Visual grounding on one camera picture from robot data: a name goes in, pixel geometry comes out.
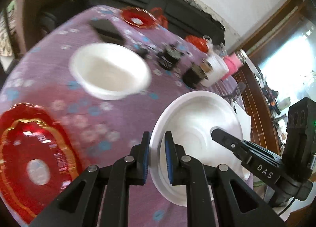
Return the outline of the white bowl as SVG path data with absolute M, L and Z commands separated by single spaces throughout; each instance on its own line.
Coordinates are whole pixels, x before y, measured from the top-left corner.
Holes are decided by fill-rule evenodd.
M 228 165 L 242 180 L 250 172 L 233 153 L 212 140 L 211 131 L 221 128 L 238 139 L 242 127 L 231 105 L 224 98 L 208 91 L 193 91 L 174 100 L 161 114 L 150 139 L 150 174 L 157 190 L 168 201 L 185 207 L 186 188 L 172 186 L 168 179 L 165 133 L 170 131 L 176 144 L 201 163 L 216 167 Z
M 78 48 L 70 58 L 69 71 L 88 94 L 101 100 L 120 100 L 151 84 L 151 70 L 145 60 L 111 43 Z

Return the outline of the large red gold-rimmed plate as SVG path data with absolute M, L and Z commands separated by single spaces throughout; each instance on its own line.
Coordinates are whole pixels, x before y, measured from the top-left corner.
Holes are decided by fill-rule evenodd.
M 83 171 L 59 121 L 40 106 L 19 103 L 1 116 L 1 195 L 25 223 Z

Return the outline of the purple floral tablecloth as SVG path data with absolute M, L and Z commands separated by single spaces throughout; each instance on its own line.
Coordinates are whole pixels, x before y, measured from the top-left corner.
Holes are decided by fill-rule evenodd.
M 122 100 L 102 101 L 86 93 L 72 77 L 72 54 L 100 40 L 89 24 L 94 19 L 111 21 L 124 36 L 128 49 L 150 47 L 146 59 L 152 74 L 149 88 Z M 166 44 L 184 53 L 171 71 L 157 62 L 157 54 Z M 108 166 L 140 142 L 145 131 L 153 130 L 172 101 L 190 91 L 182 82 L 182 74 L 191 61 L 200 62 L 204 57 L 192 44 L 162 26 L 138 29 L 121 19 L 119 9 L 95 6 L 61 25 L 23 57 L 1 90 L 1 112 L 18 103 L 43 107 L 65 128 L 83 167 Z

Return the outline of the white plastic jar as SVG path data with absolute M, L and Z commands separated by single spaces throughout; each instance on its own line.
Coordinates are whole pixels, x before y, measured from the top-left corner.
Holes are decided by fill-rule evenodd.
M 206 74 L 206 77 L 200 82 L 204 87 L 212 86 L 229 72 L 227 64 L 216 54 L 203 59 L 200 66 Z

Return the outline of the pink cloth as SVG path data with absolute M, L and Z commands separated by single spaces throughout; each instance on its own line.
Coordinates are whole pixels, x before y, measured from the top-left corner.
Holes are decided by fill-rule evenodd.
M 223 58 L 224 63 L 228 67 L 228 72 L 221 78 L 221 80 L 225 80 L 227 77 L 235 74 L 239 68 L 241 68 L 244 64 L 244 58 L 240 55 L 239 52 L 234 52 L 229 56 L 225 56 Z

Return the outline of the black motor with cork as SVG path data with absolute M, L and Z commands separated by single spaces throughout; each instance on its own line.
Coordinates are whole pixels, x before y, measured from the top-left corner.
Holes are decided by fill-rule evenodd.
M 196 86 L 203 80 L 208 79 L 207 74 L 213 71 L 212 65 L 203 60 L 200 65 L 191 61 L 191 66 L 183 74 L 182 80 L 184 84 L 192 89 L 196 89 Z

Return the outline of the orange red bag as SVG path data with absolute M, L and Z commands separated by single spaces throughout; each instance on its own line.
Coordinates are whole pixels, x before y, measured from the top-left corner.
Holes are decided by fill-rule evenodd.
M 185 40 L 189 43 L 191 43 L 192 45 L 194 45 L 198 50 L 207 53 L 208 52 L 208 45 L 207 39 L 201 38 L 201 37 L 196 37 L 193 35 L 188 35 L 185 37 Z

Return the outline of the black electric motor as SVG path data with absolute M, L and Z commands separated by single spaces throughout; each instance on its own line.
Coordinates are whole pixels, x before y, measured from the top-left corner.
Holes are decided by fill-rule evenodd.
M 175 45 L 166 44 L 163 51 L 157 54 L 157 62 L 161 68 L 171 71 L 183 56 L 184 53 Z

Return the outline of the red plastic bag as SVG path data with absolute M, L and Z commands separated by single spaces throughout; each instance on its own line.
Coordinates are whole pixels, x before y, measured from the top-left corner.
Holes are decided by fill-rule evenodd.
M 160 7 L 154 7 L 150 10 L 150 13 L 156 18 L 157 23 L 164 27 L 165 29 L 168 28 L 168 20 L 163 15 L 163 9 Z

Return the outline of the small red plate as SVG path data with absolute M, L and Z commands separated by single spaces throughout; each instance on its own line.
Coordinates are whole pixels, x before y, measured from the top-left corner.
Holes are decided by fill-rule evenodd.
M 157 25 L 157 19 L 150 12 L 138 7 L 125 7 L 120 16 L 129 25 L 140 29 L 151 29 Z

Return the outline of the black leather sofa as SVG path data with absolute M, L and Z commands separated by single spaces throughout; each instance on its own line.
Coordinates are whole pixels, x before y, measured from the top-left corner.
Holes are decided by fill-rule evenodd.
M 224 44 L 224 26 L 211 15 L 190 5 L 185 0 L 85 0 L 87 7 L 107 5 L 115 8 L 138 7 L 147 11 L 161 8 L 168 21 L 168 30 L 185 38 L 209 36 L 213 44 Z

